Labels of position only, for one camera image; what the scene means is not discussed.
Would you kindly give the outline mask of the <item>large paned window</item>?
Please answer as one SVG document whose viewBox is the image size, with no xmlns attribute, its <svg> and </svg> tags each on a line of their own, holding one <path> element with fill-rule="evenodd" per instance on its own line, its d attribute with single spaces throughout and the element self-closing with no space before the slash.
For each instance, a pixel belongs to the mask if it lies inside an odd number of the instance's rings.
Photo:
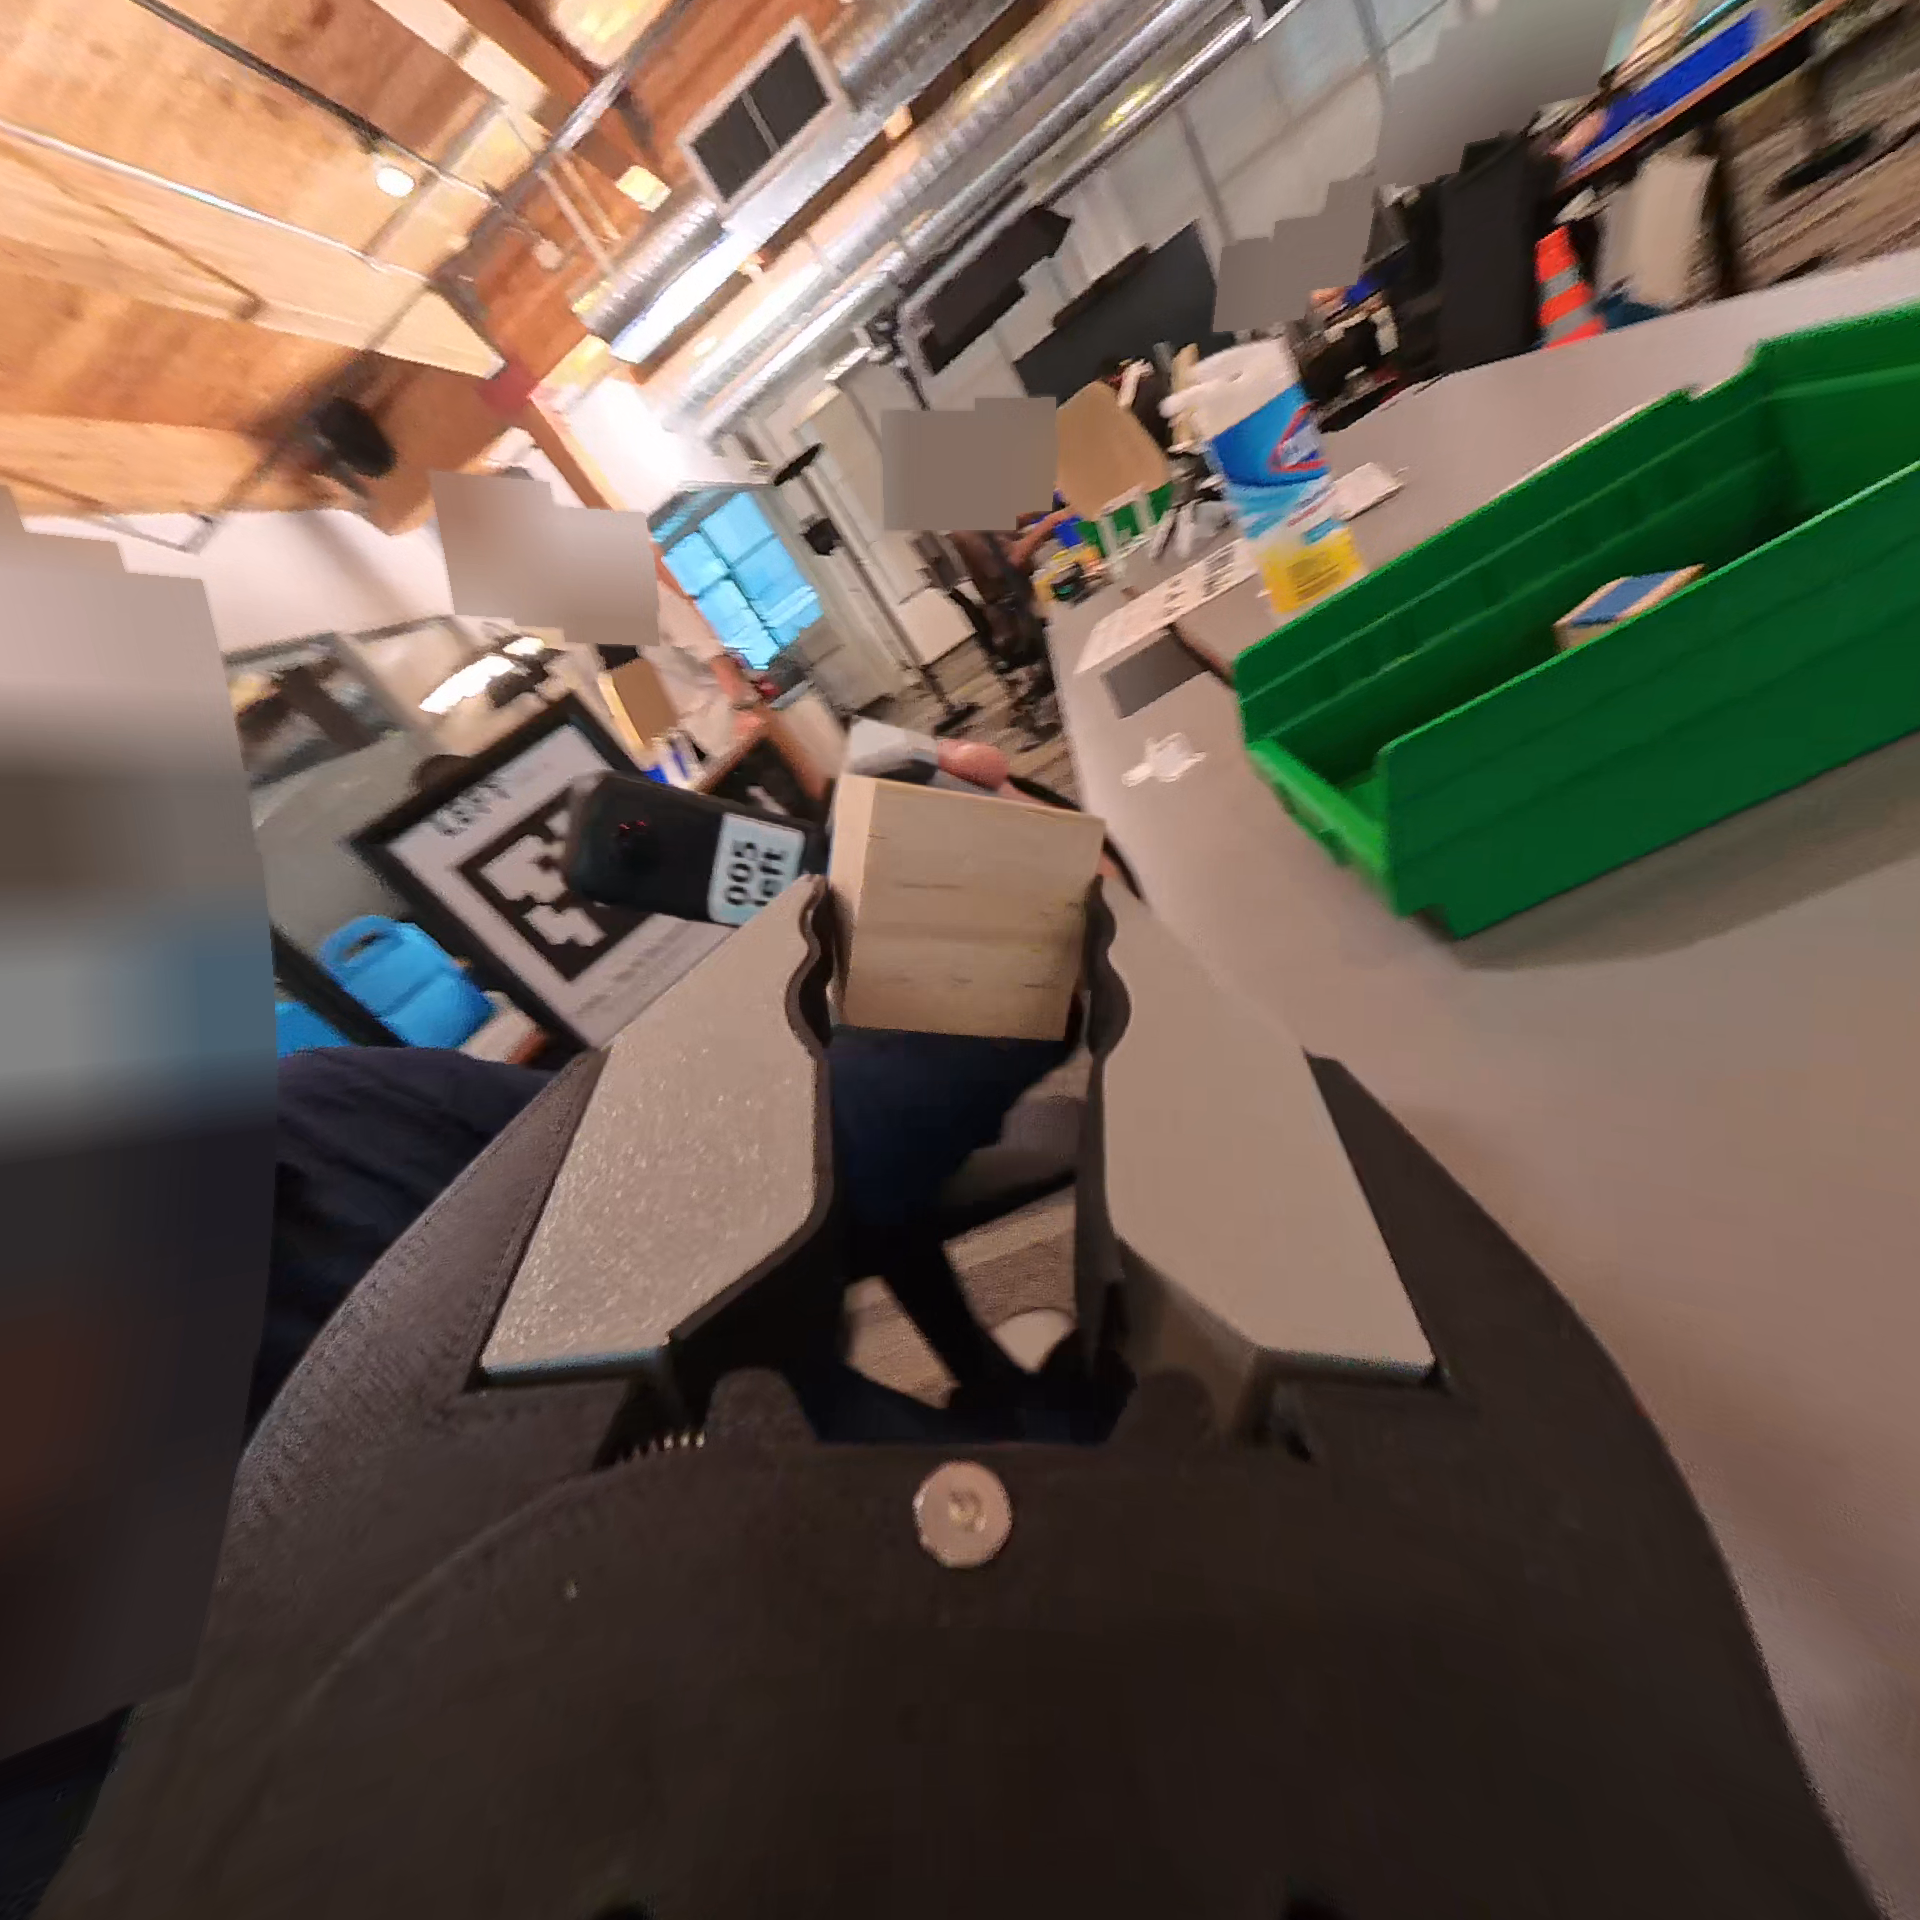
<svg viewBox="0 0 1920 1920">
<path fill-rule="evenodd" d="M 701 489 L 653 537 L 671 584 L 749 667 L 773 667 L 822 622 L 822 602 L 751 489 Z"/>
</svg>

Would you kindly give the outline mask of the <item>blue striped wooden cube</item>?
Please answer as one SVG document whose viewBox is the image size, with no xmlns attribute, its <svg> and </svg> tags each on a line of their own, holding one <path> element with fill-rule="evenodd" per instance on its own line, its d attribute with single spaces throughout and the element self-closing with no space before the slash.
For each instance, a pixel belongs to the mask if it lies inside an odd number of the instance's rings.
<svg viewBox="0 0 1920 1920">
<path fill-rule="evenodd" d="M 1026 798 L 838 778 L 829 899 L 845 1027 L 1061 1046 L 1102 824 Z"/>
<path fill-rule="evenodd" d="M 1565 613 L 1550 626 L 1550 648 L 1572 652 L 1629 626 L 1630 617 L 1658 608 L 1664 602 L 1679 595 L 1704 575 L 1708 575 L 1704 565 L 1683 565 L 1683 569 L 1657 569 L 1657 571 L 1630 571 L 1630 575 L 1606 580 L 1605 590 L 1590 590 L 1572 613 Z"/>
</svg>

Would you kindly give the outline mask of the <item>blue plastic container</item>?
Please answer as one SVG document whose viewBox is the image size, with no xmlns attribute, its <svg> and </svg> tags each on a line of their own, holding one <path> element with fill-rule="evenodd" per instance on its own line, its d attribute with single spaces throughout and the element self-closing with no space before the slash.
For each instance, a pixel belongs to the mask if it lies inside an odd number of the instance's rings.
<svg viewBox="0 0 1920 1920">
<path fill-rule="evenodd" d="M 276 934 L 273 953 L 281 1061 L 329 1048 L 456 1053 L 496 1015 L 462 963 L 406 920 L 355 916 L 319 953 Z"/>
</svg>

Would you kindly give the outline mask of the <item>green plastic bin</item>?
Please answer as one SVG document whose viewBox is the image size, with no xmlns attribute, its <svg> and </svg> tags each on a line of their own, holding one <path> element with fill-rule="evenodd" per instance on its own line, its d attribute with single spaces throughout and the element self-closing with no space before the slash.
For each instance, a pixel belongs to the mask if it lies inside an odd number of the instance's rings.
<svg viewBox="0 0 1920 1920">
<path fill-rule="evenodd" d="M 1572 648 L 1639 571 L 1708 575 Z M 1773 338 L 1232 663 L 1251 767 L 1403 920 L 1475 937 L 1920 723 L 1915 305 Z"/>
</svg>

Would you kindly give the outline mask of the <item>printed paper sheet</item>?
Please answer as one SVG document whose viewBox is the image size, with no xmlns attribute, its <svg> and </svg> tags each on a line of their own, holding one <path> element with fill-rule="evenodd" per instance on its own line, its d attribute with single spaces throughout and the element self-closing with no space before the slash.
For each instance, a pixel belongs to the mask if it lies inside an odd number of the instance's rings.
<svg viewBox="0 0 1920 1920">
<path fill-rule="evenodd" d="M 1251 561 L 1247 541 L 1211 550 L 1169 580 L 1144 590 L 1140 595 L 1122 595 L 1111 613 L 1102 613 L 1081 648 L 1074 672 L 1093 675 L 1144 652 L 1157 638 L 1179 628 L 1190 613 L 1202 613 L 1226 591 L 1256 580 L 1259 565 Z"/>
</svg>

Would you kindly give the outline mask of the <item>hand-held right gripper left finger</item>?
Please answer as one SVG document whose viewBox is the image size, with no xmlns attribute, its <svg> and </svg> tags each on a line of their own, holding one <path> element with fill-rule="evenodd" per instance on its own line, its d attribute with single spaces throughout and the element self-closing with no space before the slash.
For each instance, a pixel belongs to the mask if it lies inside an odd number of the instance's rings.
<svg viewBox="0 0 1920 1920">
<path fill-rule="evenodd" d="M 485 1379 L 661 1376 L 822 1228 L 822 906 L 786 884 L 602 1048 Z"/>
</svg>

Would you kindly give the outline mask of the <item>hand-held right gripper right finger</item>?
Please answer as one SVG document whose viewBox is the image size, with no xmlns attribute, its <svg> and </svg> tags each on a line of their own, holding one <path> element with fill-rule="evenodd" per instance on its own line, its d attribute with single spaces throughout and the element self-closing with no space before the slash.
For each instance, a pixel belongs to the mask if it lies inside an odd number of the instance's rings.
<svg viewBox="0 0 1920 1920">
<path fill-rule="evenodd" d="M 1420 1390 L 1430 1342 L 1308 1053 L 1122 884 L 1088 899 L 1074 1322 L 1093 1359 L 1185 1376 L 1217 1427 L 1281 1390 Z"/>
</svg>

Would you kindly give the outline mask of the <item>large dark display panel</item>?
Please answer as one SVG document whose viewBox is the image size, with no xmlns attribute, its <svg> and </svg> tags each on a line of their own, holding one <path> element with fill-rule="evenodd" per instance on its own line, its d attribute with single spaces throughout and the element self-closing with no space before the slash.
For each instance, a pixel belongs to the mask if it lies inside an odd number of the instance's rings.
<svg viewBox="0 0 1920 1920">
<path fill-rule="evenodd" d="M 1150 361 L 1158 350 L 1226 350 L 1232 338 L 1211 323 L 1211 314 L 1211 255 L 1202 227 L 1187 226 L 1158 250 L 1128 253 L 1071 297 L 1010 374 L 1022 396 L 1064 406 L 1106 365 Z"/>
</svg>

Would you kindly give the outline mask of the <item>black round disc stand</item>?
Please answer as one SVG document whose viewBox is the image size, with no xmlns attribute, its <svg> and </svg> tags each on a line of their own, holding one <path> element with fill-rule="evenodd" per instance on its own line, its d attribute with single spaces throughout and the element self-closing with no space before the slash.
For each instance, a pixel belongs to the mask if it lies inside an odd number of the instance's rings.
<svg viewBox="0 0 1920 1920">
<path fill-rule="evenodd" d="M 382 423 L 351 396 L 324 396 L 300 420 L 300 448 L 316 475 L 358 493 L 396 474 L 396 444 Z"/>
</svg>

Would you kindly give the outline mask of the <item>orange traffic cone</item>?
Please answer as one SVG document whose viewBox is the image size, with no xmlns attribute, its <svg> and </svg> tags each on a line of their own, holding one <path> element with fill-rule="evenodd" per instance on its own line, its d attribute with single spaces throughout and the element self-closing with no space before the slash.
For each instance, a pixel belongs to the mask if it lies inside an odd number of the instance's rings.
<svg viewBox="0 0 1920 1920">
<path fill-rule="evenodd" d="M 1533 253 L 1540 350 L 1568 350 L 1605 338 L 1590 282 L 1582 277 L 1572 227 L 1550 226 Z"/>
</svg>

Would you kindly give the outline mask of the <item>beige rounded board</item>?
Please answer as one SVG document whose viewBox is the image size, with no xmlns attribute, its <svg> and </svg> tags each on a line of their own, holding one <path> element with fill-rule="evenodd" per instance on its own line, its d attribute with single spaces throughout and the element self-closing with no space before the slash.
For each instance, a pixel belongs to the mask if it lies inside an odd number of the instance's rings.
<svg viewBox="0 0 1920 1920">
<path fill-rule="evenodd" d="M 1170 483 L 1170 464 L 1106 381 L 1074 389 L 1055 407 L 1055 493 L 1094 522 L 1122 498 Z"/>
</svg>

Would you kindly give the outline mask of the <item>white disinfecting wipes canister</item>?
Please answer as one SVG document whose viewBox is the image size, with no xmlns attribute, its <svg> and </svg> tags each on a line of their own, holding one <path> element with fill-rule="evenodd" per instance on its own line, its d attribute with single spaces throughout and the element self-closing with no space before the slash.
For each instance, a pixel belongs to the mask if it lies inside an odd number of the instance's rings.
<svg viewBox="0 0 1920 1920">
<path fill-rule="evenodd" d="M 1316 407 L 1281 342 L 1196 361 L 1176 401 L 1281 622 L 1363 575 Z"/>
</svg>

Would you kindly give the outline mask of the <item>framed black white tag board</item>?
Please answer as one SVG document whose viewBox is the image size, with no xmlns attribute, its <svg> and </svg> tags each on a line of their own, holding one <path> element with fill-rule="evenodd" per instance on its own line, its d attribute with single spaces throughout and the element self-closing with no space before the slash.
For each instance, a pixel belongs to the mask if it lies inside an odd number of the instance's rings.
<svg viewBox="0 0 1920 1920">
<path fill-rule="evenodd" d="M 568 783 L 601 772 L 702 794 L 636 767 L 568 698 L 347 839 L 445 953 L 570 1048 L 607 1046 L 731 937 L 568 894 Z M 773 746 L 749 748 L 702 798 L 822 827 Z"/>
</svg>

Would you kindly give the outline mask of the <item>black tripod stand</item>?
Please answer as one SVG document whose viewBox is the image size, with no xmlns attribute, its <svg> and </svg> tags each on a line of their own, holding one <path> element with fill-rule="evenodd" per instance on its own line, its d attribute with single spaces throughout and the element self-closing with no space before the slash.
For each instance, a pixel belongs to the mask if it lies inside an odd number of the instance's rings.
<svg viewBox="0 0 1920 1920">
<path fill-rule="evenodd" d="M 833 516 L 829 508 L 829 498 L 820 493 L 820 483 L 811 479 L 811 467 L 820 464 L 822 455 L 822 444 L 802 444 L 791 459 L 782 459 L 775 474 L 773 474 L 773 483 L 782 489 L 782 493 L 800 493 L 802 505 L 811 508 L 811 516 L 820 524 L 829 524 L 833 531 L 833 554 L 849 561 L 852 575 L 858 580 L 865 595 L 872 602 L 889 641 L 896 645 L 896 658 L 898 663 L 913 672 L 913 679 L 920 683 L 920 692 L 932 702 L 932 710 L 938 712 L 935 722 L 929 722 L 929 728 L 935 735 L 956 735 L 966 722 L 977 722 L 977 706 L 958 706 L 943 679 L 932 672 L 932 663 L 915 652 L 896 604 L 884 595 L 872 565 L 865 561 L 858 546 L 849 537 L 849 528 Z"/>
</svg>

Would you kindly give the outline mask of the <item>black hanging monitor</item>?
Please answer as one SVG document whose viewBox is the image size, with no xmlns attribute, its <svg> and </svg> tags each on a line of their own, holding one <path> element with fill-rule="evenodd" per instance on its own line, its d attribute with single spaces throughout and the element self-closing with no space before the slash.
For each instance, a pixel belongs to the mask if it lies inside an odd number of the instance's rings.
<svg viewBox="0 0 1920 1920">
<path fill-rule="evenodd" d="M 952 370 L 991 323 L 1022 300 L 1022 277 L 1050 262 L 1071 227 L 1071 218 L 1048 206 L 1009 213 L 979 237 L 962 262 L 929 284 L 909 314 L 909 345 L 920 374 Z"/>
</svg>

